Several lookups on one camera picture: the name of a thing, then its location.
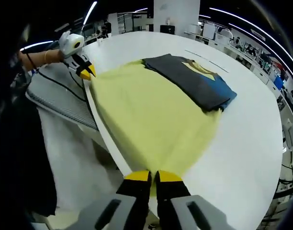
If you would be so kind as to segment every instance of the desk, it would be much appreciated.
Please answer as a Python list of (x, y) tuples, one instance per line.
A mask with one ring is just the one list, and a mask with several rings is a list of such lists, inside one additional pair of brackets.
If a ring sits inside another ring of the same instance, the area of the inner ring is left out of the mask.
[(88, 37), (85, 39), (85, 44), (88, 45), (90, 43), (93, 43), (95, 42), (99, 36), (102, 36), (102, 34), (99, 34), (99, 35), (96, 35), (96, 36), (93, 36), (93, 37)]
[[(223, 211), (229, 225), (237, 230), (256, 229), (272, 201), (282, 162), (280, 113), (267, 86), (224, 53), (176, 35), (133, 32), (84, 49), (97, 74), (130, 61), (171, 53), (196, 60), (227, 82), (238, 96), (223, 112), (209, 148), (182, 178), (192, 195), (202, 196)], [(128, 174), (131, 169), (101, 121), (89, 86), (87, 82), (87, 97), (100, 133), (120, 171)], [(157, 214), (154, 197), (149, 207)]]
[(280, 96), (282, 97), (282, 102), (285, 105), (284, 108), (280, 110), (282, 124), (286, 124), (288, 119), (291, 123), (293, 123), (293, 112), (287, 100), (285, 99), (285, 93), (283, 91), (280, 92)]
[(274, 94), (275, 98), (278, 99), (279, 96), (283, 97), (284, 104), (287, 106), (281, 111), (281, 119), (282, 123), (285, 123), (287, 118), (289, 118), (291, 121), (293, 121), (293, 112), (290, 108), (290, 106), (287, 104), (284, 95), (281, 94), (279, 89), (274, 85), (274, 78), (271, 78), (268, 73), (266, 73), (258, 64), (256, 60), (254, 60), (252, 57), (247, 55), (244, 52), (241, 52), (240, 50), (236, 49), (234, 46), (222, 44), (220, 42), (211, 40), (207, 37), (204, 37), (199, 34), (191, 33), (191, 32), (184, 32), (187, 35), (193, 35), (194, 37), (199, 37), (200, 39), (207, 39), (208, 45), (211, 47), (216, 48), (217, 50), (225, 53), (226, 55), (232, 57), (233, 59), (236, 59), (237, 57), (243, 58), (246, 62), (248, 62), (251, 66), (249, 70), (253, 72), (264, 84), (267, 85), (268, 89)]

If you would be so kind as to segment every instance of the black cable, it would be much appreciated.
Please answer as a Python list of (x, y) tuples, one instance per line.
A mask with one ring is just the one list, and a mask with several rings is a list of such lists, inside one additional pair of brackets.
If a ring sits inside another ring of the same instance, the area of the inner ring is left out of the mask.
[(274, 219), (263, 219), (261, 222), (276, 222), (280, 219), (274, 218)]
[(279, 185), (280, 185), (280, 179), (279, 179), (279, 181), (277, 182), (277, 185), (276, 185), (276, 189), (275, 189), (274, 194), (277, 192), (277, 190), (278, 190), (278, 188), (279, 188)]
[(68, 90), (70, 93), (72, 93), (75, 97), (77, 97), (78, 99), (80, 99), (80, 100), (83, 101), (83, 102), (86, 102), (84, 99), (82, 99), (81, 97), (77, 96), (77, 95), (76, 95), (76, 94), (75, 94), (75, 93), (74, 93), (69, 87), (67, 87), (67, 86), (61, 84), (60, 82), (58, 82), (58, 81), (56, 81), (56, 80), (54, 80), (54, 79), (52, 79), (52, 78), (49, 78), (49, 77), (47, 77), (46, 75), (44, 75), (43, 73), (41, 73), (41, 72), (39, 71), (39, 69), (36, 67), (36, 65), (34, 64), (34, 62), (32, 61), (32, 59), (31, 59), (31, 57), (29, 56), (29, 54), (26, 53), (26, 55), (27, 55), (28, 59), (30, 60), (30, 62), (31, 62), (31, 64), (32, 64), (32, 66), (33, 66), (33, 68), (34, 68), (34, 69), (36, 70), (36, 72), (39, 73), (42, 77), (44, 77), (45, 79), (48, 79), (48, 80), (50, 80), (50, 81), (56, 83), (57, 85), (60, 85), (61, 87), (64, 87), (66, 90)]
[(279, 179), (279, 181), (283, 184), (283, 183), (289, 183), (289, 184), (291, 184), (291, 183), (293, 183), (293, 180), (291, 180), (291, 181), (286, 181), (286, 180), (283, 180), (283, 179)]
[(73, 79), (73, 81), (82, 89), (82, 90), (84, 90), (83, 89), (83, 87), (74, 79), (74, 77), (72, 76), (72, 73), (70, 72), (70, 70), (69, 70), (69, 73), (70, 73), (70, 75), (71, 75), (71, 78)]
[(290, 188), (293, 186), (293, 182), (281, 182), (283, 185), (289, 185), (289, 184), (291, 184), (290, 185)]
[(282, 166), (285, 167), (285, 168), (287, 168), (287, 169), (291, 169), (291, 170), (292, 170), (292, 168), (290, 168), (290, 167), (288, 167), (288, 166), (286, 166), (286, 165), (283, 165), (283, 164), (282, 164)]
[(273, 199), (282, 198), (284, 196), (289, 196), (293, 193), (293, 187), (290, 189), (287, 189), (283, 192), (275, 193)]
[(283, 212), (283, 211), (286, 211), (286, 210), (287, 210), (287, 209), (285, 208), (285, 209), (283, 209), (283, 210), (281, 210), (281, 211), (278, 211), (278, 212), (273, 213), (272, 215), (265, 216), (264, 218), (272, 217), (272, 216), (274, 216), (274, 215), (276, 215), (276, 214), (279, 214), (279, 213), (281, 213), (281, 212)]
[(292, 170), (292, 175), (293, 175), (292, 151), (290, 151), (290, 165), (291, 165), (291, 170)]
[(69, 64), (68, 63), (66, 63), (65, 61), (61, 61), (67, 68), (69, 68)]

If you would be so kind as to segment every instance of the yellow cloth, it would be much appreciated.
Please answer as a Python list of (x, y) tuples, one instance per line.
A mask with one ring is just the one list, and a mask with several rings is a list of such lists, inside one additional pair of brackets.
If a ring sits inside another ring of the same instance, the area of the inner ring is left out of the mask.
[(157, 170), (182, 175), (214, 137), (221, 114), (205, 114), (141, 60), (92, 78), (91, 91), (121, 153), (153, 176)]
[(209, 79), (211, 80), (215, 80), (213, 75), (211, 73), (203, 73), (203, 72), (200, 72), (197, 68), (194, 68), (192, 67), (189, 63), (186, 63), (186, 62), (182, 62), (186, 67), (188, 67), (189, 69), (191, 69), (192, 71), (196, 72), (196, 73), (199, 73), (199, 74), (202, 74), (206, 77), (208, 77)]

